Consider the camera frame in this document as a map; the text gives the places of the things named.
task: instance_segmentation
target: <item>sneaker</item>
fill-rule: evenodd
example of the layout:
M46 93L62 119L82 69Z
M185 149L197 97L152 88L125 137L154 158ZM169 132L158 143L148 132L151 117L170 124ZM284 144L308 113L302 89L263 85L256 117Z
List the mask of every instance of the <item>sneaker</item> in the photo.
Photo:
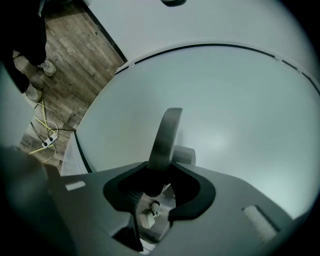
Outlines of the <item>sneaker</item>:
M44 62L38 65L39 68L43 69L44 73L51 77L55 72L56 72L56 67L55 65L52 64L46 57Z
M30 83L28 88L25 91L25 95L28 97L28 99L34 103L38 103L42 99L42 95L40 91L33 87L33 85Z

